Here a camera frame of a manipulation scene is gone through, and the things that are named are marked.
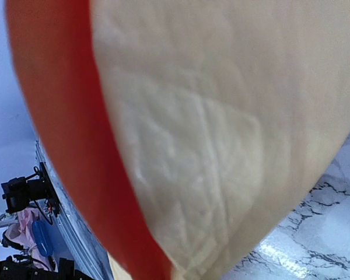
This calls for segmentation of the orange wrapping paper sheet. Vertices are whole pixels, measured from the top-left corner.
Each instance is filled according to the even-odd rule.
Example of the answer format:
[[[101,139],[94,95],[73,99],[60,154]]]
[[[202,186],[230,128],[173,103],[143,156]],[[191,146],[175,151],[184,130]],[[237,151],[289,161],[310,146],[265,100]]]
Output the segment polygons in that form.
[[[350,132],[350,1],[7,1],[15,72],[118,279],[218,279]]]

